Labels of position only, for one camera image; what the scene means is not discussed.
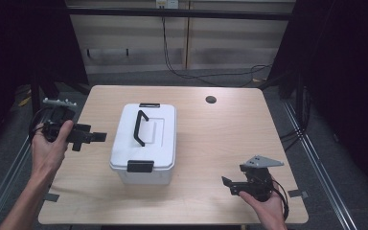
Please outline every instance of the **cabinet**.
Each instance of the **cabinet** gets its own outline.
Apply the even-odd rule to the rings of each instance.
[[[181,10],[224,12],[292,12],[294,2],[283,1],[179,1]],[[68,6],[155,8],[153,0],[67,0]],[[80,48],[162,50],[161,17],[70,15]],[[165,29],[169,49],[180,53],[182,68],[211,67],[216,50],[253,53],[261,63],[271,62],[286,29],[286,21],[264,21],[216,18],[166,18]],[[250,61],[233,63],[232,67],[250,67]]]

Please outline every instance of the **black cable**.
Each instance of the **black cable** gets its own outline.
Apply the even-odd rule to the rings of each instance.
[[[285,148],[285,151],[288,151],[298,140],[300,140],[300,137],[296,137],[295,140]]]
[[[282,143],[289,142],[291,140],[294,140],[295,138],[298,138],[298,133],[294,132],[293,135],[290,135],[287,139],[283,138]]]
[[[282,195],[282,193],[280,193],[279,190],[275,189],[274,186],[273,186],[273,188],[271,188],[276,194],[279,195],[280,199],[283,201],[283,208],[284,208],[283,217],[286,220],[288,218],[288,213],[289,213],[288,198],[287,198],[287,195],[286,195],[286,191],[279,182],[277,182],[276,180],[272,180],[272,181],[275,182],[277,185],[279,185],[280,188],[282,188],[282,190],[283,190],[284,195]]]
[[[43,128],[44,128],[44,126],[36,127],[36,128],[33,129],[33,133],[36,133],[38,130],[41,130]]]
[[[306,130],[309,125],[310,115],[311,115],[311,96],[307,88],[304,88],[304,109],[303,109],[303,124],[302,129]]]
[[[277,77],[270,78],[268,81],[266,81],[265,83],[259,85],[257,88],[259,88],[260,90],[265,90],[269,86],[272,86],[274,84],[277,84],[280,80],[288,77],[291,74],[293,74],[293,71],[286,71],[285,73],[283,73],[283,74],[281,74],[281,75],[279,75]]]
[[[38,131],[39,129],[43,128],[42,127],[39,127],[39,128],[36,128],[36,126],[38,124],[40,124],[43,120],[43,112],[47,109],[51,109],[52,107],[43,107],[41,108],[40,110],[38,110],[36,112],[36,114],[33,116],[31,122],[29,123],[29,141],[32,142],[33,140],[33,137],[35,136],[35,132]]]
[[[282,142],[284,142],[284,140],[283,140],[283,139],[285,139],[285,138],[287,138],[287,137],[290,137],[290,136],[295,136],[295,135],[297,135],[297,133],[298,133],[298,129],[295,129],[295,130],[293,130],[293,131],[290,131],[289,133],[287,133],[287,134],[284,134],[284,135],[280,136],[280,140],[282,140]]]
[[[186,75],[186,74],[179,74],[177,73],[171,63],[170,63],[170,58],[169,58],[169,49],[168,49],[168,45],[167,45],[167,38],[166,38],[166,20],[164,17],[162,17],[162,23],[163,23],[163,41],[164,41],[164,58],[165,58],[165,63],[166,66],[168,67],[168,69],[175,75],[177,75],[180,78],[186,79],[186,80],[199,80],[208,84],[212,84],[214,86],[218,86],[218,87],[225,87],[224,85],[219,85],[219,84],[215,84],[212,83],[210,81],[204,80],[203,78],[206,77],[217,77],[217,76],[241,76],[241,75],[249,75],[250,74],[250,80],[242,85],[238,85],[236,87],[245,87],[246,85],[248,85],[250,82],[253,81],[253,73],[259,72],[264,70],[265,68],[269,68],[272,66],[272,64],[268,64],[268,65],[255,65],[253,67],[250,68],[250,71],[248,72],[243,72],[243,73],[235,73],[235,74],[211,74],[211,75],[199,75],[199,76],[192,76],[192,75]]]

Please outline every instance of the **black curtain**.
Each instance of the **black curtain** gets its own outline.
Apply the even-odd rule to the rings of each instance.
[[[289,68],[302,74],[315,107],[368,176],[368,0],[319,4],[323,16],[288,24],[271,77]],[[296,7],[313,11],[310,1]],[[283,79],[283,96],[295,86],[294,76]]]
[[[0,1],[0,126],[14,91],[36,76],[55,96],[55,81],[88,84],[70,16],[40,7],[65,7],[63,0]]]

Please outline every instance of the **hand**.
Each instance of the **hand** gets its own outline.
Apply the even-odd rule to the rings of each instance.
[[[277,183],[273,182],[275,189],[279,190]],[[260,202],[247,192],[239,192],[239,196],[252,208],[258,215],[262,226],[267,230],[287,229],[283,217],[282,199],[277,193],[272,192],[270,199],[266,202]]]
[[[72,121],[65,122],[53,143],[46,140],[41,129],[37,130],[32,141],[33,168],[31,178],[8,216],[0,225],[0,230],[33,228],[38,204],[61,166],[64,153],[67,151],[68,143],[66,140],[73,125]]]
[[[31,178],[47,179],[50,183],[64,159],[67,151],[66,139],[73,128],[72,121],[66,121],[58,134],[55,142],[46,140],[41,129],[38,129],[32,141],[33,168]]]

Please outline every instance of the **black latch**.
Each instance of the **black latch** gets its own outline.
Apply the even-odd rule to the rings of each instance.
[[[129,173],[151,173],[154,161],[128,160],[126,171]]]

